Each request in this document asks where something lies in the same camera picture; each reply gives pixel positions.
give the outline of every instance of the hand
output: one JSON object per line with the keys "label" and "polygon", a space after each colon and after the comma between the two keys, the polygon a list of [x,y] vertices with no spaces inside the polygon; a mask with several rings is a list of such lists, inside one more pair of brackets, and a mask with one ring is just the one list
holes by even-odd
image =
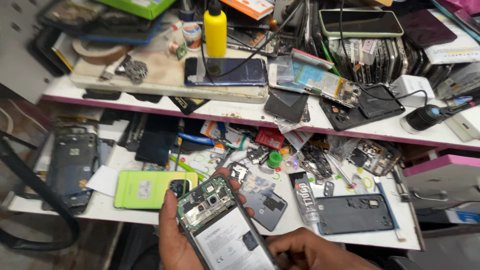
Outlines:
{"label": "hand", "polygon": [[[268,248],[282,269],[379,270],[361,257],[341,249],[305,228],[267,238]],[[291,259],[279,256],[289,251]]]}
{"label": "hand", "polygon": [[[227,168],[221,168],[212,175],[230,175]],[[240,183],[235,179],[229,179],[233,190],[240,189]],[[242,204],[247,200],[241,194],[238,197]],[[254,215],[252,208],[246,208],[251,217]],[[165,201],[158,216],[158,233],[160,260],[165,270],[203,270],[203,266],[197,257],[192,245],[185,237],[184,231],[177,225],[177,198],[171,190],[165,193]]]}

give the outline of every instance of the yellow bottle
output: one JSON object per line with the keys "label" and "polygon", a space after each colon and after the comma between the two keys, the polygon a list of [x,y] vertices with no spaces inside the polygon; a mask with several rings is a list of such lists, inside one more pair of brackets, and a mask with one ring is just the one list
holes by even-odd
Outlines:
{"label": "yellow bottle", "polygon": [[218,0],[211,0],[204,14],[205,42],[207,53],[222,57],[227,52],[227,16]]}

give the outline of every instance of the pink shelf edge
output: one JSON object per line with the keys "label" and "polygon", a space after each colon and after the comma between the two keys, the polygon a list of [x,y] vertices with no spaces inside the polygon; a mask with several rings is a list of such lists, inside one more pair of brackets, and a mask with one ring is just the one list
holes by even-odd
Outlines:
{"label": "pink shelf edge", "polygon": [[[272,122],[267,122],[267,121],[248,120],[248,119],[228,117],[228,116],[213,116],[209,114],[200,114],[195,112],[189,115],[184,115],[181,111],[145,108],[142,106],[124,105],[124,104],[117,104],[113,102],[105,102],[105,101],[93,100],[93,99],[66,98],[66,97],[58,97],[58,96],[50,96],[50,95],[43,95],[42,99],[49,100],[49,101],[62,102],[62,103],[73,103],[73,104],[81,104],[81,105],[87,105],[87,106],[96,106],[96,107],[111,108],[111,109],[118,109],[118,110],[131,110],[131,111],[156,113],[156,114],[188,117],[188,118],[203,119],[203,120],[221,121],[221,122],[228,122],[228,123],[247,124],[247,125],[256,125],[256,126],[264,126],[264,127],[274,127],[274,128],[277,127],[276,124]],[[461,149],[461,150],[480,151],[480,147],[476,147],[476,146],[456,145],[456,144],[433,142],[433,141],[426,141],[426,140],[419,140],[419,139],[394,137],[389,135],[361,133],[361,132],[354,132],[354,131],[348,131],[348,130],[338,132],[330,128],[319,128],[319,127],[308,127],[308,126],[301,127],[299,128],[299,130],[306,131],[306,132],[322,133],[322,134],[333,134],[333,135],[366,138],[366,139],[373,139],[373,140],[384,140],[384,141],[391,141],[391,142],[398,142],[398,143],[427,145],[427,146],[433,146],[433,147],[441,147],[442,149],[454,148],[454,149]]]}
{"label": "pink shelf edge", "polygon": [[447,166],[449,164],[458,164],[458,165],[466,165],[466,166],[473,166],[473,167],[480,167],[480,159],[478,158],[470,158],[470,157],[462,157],[462,156],[455,156],[455,155],[445,155],[434,160],[426,161],[422,164],[412,166],[410,168],[405,168],[403,170],[403,175],[405,177],[409,177],[415,174],[419,174],[422,172],[431,171],[434,169],[438,169],[443,166]]}

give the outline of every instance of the phone motherboard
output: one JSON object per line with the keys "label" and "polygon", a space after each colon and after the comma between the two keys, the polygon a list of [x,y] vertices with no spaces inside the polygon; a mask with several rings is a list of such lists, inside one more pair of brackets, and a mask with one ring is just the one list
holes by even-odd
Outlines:
{"label": "phone motherboard", "polygon": [[225,179],[216,177],[178,201],[178,214],[185,227],[194,233],[223,211],[235,205],[232,190]]}

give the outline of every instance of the drawer handle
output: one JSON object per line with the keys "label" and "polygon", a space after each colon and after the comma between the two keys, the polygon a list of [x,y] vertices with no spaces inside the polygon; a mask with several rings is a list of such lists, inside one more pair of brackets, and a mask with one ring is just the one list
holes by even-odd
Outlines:
{"label": "drawer handle", "polygon": [[444,190],[441,190],[440,193],[438,195],[440,195],[440,199],[434,199],[434,198],[425,198],[425,197],[422,197],[418,194],[419,190],[418,189],[414,189],[412,190],[412,193],[415,197],[421,199],[421,200],[428,200],[428,201],[439,201],[439,202],[446,202],[448,201],[448,195],[447,195],[447,192],[444,191]]}

